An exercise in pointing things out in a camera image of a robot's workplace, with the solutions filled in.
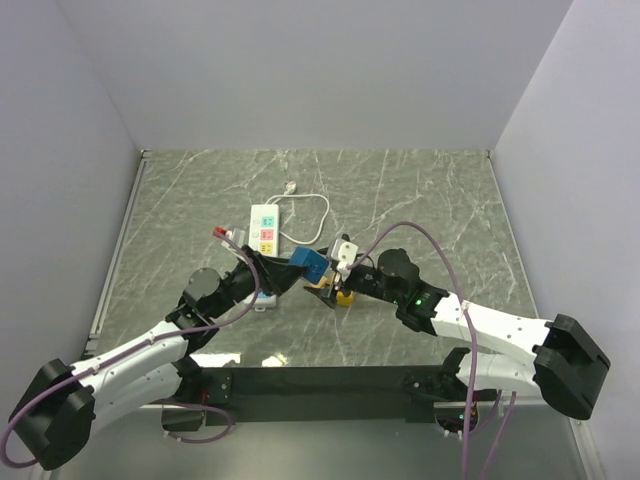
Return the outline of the blue cube socket adapter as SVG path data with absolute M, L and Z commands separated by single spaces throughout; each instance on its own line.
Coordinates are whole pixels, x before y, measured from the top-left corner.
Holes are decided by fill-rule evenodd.
M 311 284 L 318 284 L 329 267 L 329 260 L 311 248 L 297 246 L 288 264 L 302 267 L 302 277 Z

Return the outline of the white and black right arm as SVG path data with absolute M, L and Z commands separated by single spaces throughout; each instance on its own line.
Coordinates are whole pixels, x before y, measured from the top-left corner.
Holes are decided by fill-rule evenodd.
M 392 303 L 397 318 L 415 332 L 475 343 L 478 353 L 452 352 L 452 365 L 439 374 L 440 390 L 452 399 L 472 388 L 511 391 L 588 420 L 611 366 L 575 318 L 529 318 L 462 301 L 423 281 L 402 248 L 383 251 L 369 266 L 359 262 L 355 244 L 338 239 L 329 249 L 326 272 L 306 289 L 330 307 L 350 293 Z

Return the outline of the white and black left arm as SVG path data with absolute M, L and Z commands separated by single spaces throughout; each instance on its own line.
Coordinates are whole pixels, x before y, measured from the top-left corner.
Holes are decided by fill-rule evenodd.
M 67 365 L 54 359 L 31 380 L 9 417 L 1 442 L 15 433 L 33 458 L 24 463 L 6 453 L 2 463 L 51 471 L 73 458 L 88 442 L 98 417 L 140 393 L 139 403 L 173 397 L 186 402 L 200 388 L 197 373 L 177 363 L 206 345 L 222 324 L 219 317 L 259 292 L 281 295 L 307 269 L 285 259 L 264 257 L 248 248 L 225 275 L 212 268 L 194 272 L 177 307 L 149 331 L 98 357 Z

